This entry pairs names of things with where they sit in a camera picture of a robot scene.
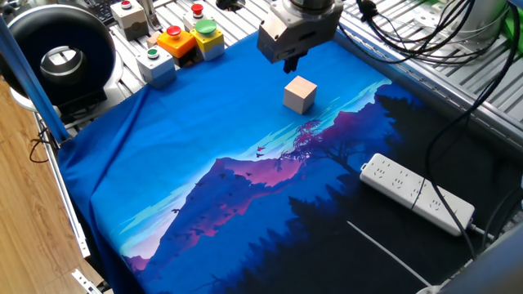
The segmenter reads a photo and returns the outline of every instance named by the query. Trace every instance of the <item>white power strip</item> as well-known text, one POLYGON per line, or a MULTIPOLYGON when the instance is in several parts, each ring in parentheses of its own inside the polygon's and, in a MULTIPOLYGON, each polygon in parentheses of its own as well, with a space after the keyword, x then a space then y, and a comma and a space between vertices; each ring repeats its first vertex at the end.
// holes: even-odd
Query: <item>white power strip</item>
MULTIPOLYGON (((361 167, 360 180, 450 234, 461 235, 458 225, 441 203, 431 182, 425 180, 423 183, 423 177, 389 158, 375 154, 368 163, 361 167)), ((463 228, 466 229, 472 220, 475 208, 449 191, 440 188, 440 192, 463 228)))

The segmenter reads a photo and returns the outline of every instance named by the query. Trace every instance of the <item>black ring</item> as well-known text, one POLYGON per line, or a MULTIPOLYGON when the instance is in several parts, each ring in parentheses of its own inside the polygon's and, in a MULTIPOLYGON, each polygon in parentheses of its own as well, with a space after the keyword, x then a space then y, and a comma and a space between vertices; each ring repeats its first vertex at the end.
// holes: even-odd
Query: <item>black ring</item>
MULTIPOLYGON (((10 31, 53 105, 60 107, 80 96, 100 91, 112 74, 116 51, 108 29, 95 16, 77 7, 37 7, 13 20, 10 31), (78 49, 87 59, 86 73, 73 85, 56 84, 40 71, 42 58, 57 47, 78 49)), ((9 86, 27 96, 1 56, 0 71, 9 86)))

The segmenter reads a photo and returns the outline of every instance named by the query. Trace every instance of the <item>round black device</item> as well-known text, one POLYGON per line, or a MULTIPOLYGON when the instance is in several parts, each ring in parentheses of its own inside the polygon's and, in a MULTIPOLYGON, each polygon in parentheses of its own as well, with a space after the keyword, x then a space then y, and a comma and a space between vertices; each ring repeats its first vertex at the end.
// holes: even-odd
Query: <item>round black device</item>
MULTIPOLYGON (((63 115, 106 99, 103 87, 112 74, 116 51, 109 30, 95 16, 77 7, 48 5, 17 16, 9 29, 63 115), (53 60, 56 55, 63 57, 62 62, 53 60)), ((0 72, 9 86, 27 96, 1 56, 0 72)))

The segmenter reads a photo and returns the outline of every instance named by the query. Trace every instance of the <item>green button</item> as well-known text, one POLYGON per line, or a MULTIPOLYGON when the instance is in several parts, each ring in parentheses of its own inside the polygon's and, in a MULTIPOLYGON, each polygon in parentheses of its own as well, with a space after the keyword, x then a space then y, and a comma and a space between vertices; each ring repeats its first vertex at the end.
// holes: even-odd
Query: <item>green button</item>
POLYGON ((201 20, 194 25, 194 29, 198 33, 212 33, 216 30, 216 22, 214 20, 201 20))
POLYGON ((155 60, 157 59, 158 57, 160 57, 160 54, 158 53, 158 50, 156 49, 149 49, 147 51, 147 57, 151 60, 155 60))

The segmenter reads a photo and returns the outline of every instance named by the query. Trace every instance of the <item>red button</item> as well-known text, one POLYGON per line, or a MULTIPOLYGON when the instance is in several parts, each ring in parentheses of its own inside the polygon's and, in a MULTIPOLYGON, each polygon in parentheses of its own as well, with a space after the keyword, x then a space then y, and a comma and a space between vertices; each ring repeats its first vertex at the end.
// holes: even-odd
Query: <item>red button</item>
POLYGON ((167 28, 167 34, 169 36, 173 36, 173 37, 176 37, 177 35, 179 35, 181 33, 181 29, 179 26, 177 25, 172 25, 170 27, 167 28))
POLYGON ((203 5, 202 4, 194 4, 191 8, 190 8, 197 16, 201 15, 202 14, 202 10, 203 10, 203 5))
POLYGON ((123 9, 128 9, 128 8, 131 8, 131 2, 130 1, 122 1, 122 8, 123 9))

